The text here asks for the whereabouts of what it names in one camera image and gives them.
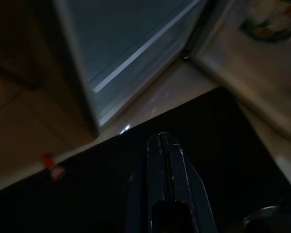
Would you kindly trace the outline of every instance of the dark object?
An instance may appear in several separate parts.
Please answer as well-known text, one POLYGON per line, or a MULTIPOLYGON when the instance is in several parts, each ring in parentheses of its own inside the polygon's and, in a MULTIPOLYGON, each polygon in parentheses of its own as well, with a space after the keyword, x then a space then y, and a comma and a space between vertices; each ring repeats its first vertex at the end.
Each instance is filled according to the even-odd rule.
POLYGON ((291 214, 263 208, 245 219, 245 233, 291 233, 291 214))
POLYGON ((45 153, 42 155, 42 161, 45 168, 50 171, 49 176, 54 182, 56 182, 65 176, 66 170, 61 166, 57 166, 52 157, 51 153, 45 153))
POLYGON ((129 183, 126 233, 217 233, 204 185, 175 138, 168 133, 151 136, 146 165, 146 182, 138 169, 129 183), (134 196, 138 187, 146 200, 134 196), (146 218, 146 224, 136 221, 136 215, 146 218))
POLYGON ((291 211, 289 182, 233 96, 217 88, 59 163, 67 170, 59 182, 44 170, 0 191, 1 232, 123 232, 128 183, 156 132, 180 142, 218 232, 265 206, 291 211))

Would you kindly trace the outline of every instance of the black tool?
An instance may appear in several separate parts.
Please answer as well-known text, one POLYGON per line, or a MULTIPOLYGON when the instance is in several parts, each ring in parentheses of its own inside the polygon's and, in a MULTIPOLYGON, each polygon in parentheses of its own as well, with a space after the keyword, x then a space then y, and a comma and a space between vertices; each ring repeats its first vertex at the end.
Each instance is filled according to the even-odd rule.
POLYGON ((203 182, 175 138, 156 133, 148 139, 146 165, 129 183, 127 233, 218 232, 203 182))

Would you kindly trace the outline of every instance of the red object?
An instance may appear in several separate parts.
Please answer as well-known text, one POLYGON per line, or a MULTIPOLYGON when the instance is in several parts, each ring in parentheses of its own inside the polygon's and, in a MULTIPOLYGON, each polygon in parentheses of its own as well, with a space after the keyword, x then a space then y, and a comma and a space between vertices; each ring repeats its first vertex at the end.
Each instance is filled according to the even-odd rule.
POLYGON ((47 167, 48 169, 52 169, 56 166, 56 164, 53 161, 51 153, 44 154, 42 156, 42 160, 43 160, 44 166, 47 167))

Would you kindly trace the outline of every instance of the floor tile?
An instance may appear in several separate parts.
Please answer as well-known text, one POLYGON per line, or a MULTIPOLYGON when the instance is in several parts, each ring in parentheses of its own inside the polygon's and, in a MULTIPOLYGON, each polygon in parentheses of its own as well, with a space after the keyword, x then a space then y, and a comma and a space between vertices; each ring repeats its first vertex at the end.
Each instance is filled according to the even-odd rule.
POLYGON ((95 140, 84 119, 76 119, 71 116, 43 91, 26 90, 20 95, 20 99, 33 114, 45 123, 49 130, 71 148, 81 147, 95 140))
POLYGON ((0 108, 20 94, 25 87, 0 77, 0 108))
POLYGON ((19 99, 0 110, 0 181, 12 176, 16 182, 15 173, 21 173, 21 177, 31 175, 26 173, 27 167, 40 164, 44 153, 68 150, 19 99))

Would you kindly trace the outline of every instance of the black surface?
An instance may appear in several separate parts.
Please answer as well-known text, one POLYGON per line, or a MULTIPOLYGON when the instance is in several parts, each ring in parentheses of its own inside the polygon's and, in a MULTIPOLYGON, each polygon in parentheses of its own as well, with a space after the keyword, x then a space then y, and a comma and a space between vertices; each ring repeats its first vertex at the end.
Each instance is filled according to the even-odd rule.
POLYGON ((146 141, 169 132, 204 182, 219 232, 269 205, 291 211, 291 186, 222 88, 0 191, 0 231, 122 232, 128 180, 146 141))

